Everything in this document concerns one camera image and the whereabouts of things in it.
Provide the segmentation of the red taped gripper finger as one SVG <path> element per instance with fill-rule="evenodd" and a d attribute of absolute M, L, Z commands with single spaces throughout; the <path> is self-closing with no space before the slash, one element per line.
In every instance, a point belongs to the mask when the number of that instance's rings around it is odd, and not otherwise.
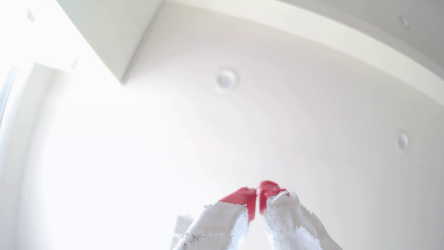
<path fill-rule="evenodd" d="M 191 223 L 175 250 L 237 250 L 255 218 L 257 189 L 242 187 L 207 205 Z"/>
<path fill-rule="evenodd" d="M 259 208 L 273 250 L 341 250 L 320 219 L 311 213 L 295 192 L 273 181 L 259 185 Z"/>

